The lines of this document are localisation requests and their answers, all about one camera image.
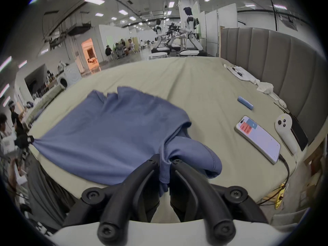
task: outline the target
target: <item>bed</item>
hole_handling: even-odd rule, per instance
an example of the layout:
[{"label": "bed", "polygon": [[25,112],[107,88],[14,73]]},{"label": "bed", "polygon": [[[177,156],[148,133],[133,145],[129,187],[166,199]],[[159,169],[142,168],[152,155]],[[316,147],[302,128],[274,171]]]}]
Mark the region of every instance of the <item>bed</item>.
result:
[{"label": "bed", "polygon": [[[293,156],[275,131],[274,122],[282,114],[274,100],[248,81],[237,79],[223,67],[231,65],[216,57],[164,58],[154,61],[129,63],[83,78],[60,94],[33,124],[30,134],[41,137],[93,90],[117,92],[118,86],[130,86],[159,96],[184,109],[192,122],[191,138],[211,148],[222,161],[222,173],[211,183],[229,187],[244,187],[258,201],[277,188],[286,178],[283,163],[272,165],[256,148],[234,131],[244,116],[252,118],[280,144],[281,154],[291,174],[306,154],[298,147]],[[251,111],[237,102],[244,97],[254,105]],[[79,198],[89,187],[104,187],[70,174],[51,163],[33,146],[35,155],[59,185]]]}]

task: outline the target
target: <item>smartphone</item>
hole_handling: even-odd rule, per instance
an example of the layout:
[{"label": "smartphone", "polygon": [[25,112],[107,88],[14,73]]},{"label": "smartphone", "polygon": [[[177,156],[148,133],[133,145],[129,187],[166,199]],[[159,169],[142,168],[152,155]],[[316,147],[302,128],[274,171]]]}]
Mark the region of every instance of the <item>smartphone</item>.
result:
[{"label": "smartphone", "polygon": [[235,130],[251,142],[272,164],[279,158],[280,144],[248,116],[244,116]]}]

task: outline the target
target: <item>phone screen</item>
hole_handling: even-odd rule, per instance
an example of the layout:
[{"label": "phone screen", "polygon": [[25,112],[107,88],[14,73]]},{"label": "phone screen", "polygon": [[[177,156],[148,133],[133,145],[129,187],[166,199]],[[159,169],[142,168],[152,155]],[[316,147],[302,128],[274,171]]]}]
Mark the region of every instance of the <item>phone screen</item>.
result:
[{"label": "phone screen", "polygon": [[237,129],[267,154],[274,162],[277,162],[280,152],[280,144],[263,128],[257,125],[249,117],[244,116],[237,124]]}]

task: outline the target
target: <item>white controller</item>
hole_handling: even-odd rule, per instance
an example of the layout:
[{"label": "white controller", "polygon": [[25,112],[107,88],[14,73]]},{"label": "white controller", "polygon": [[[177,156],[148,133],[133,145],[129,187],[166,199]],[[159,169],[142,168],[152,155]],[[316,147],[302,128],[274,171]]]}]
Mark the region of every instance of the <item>white controller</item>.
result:
[{"label": "white controller", "polygon": [[275,122],[275,128],[281,139],[289,148],[290,152],[295,154],[297,152],[297,142],[290,130],[292,128],[292,123],[292,118],[285,113],[277,118]]}]

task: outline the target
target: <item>gray headboard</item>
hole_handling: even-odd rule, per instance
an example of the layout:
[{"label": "gray headboard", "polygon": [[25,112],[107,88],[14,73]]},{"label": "gray headboard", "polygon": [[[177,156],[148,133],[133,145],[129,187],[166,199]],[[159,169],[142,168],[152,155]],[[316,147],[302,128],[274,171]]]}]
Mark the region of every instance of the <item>gray headboard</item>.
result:
[{"label": "gray headboard", "polygon": [[326,60],[303,41],[262,28],[224,28],[220,43],[220,57],[273,84],[311,143],[328,116]]}]

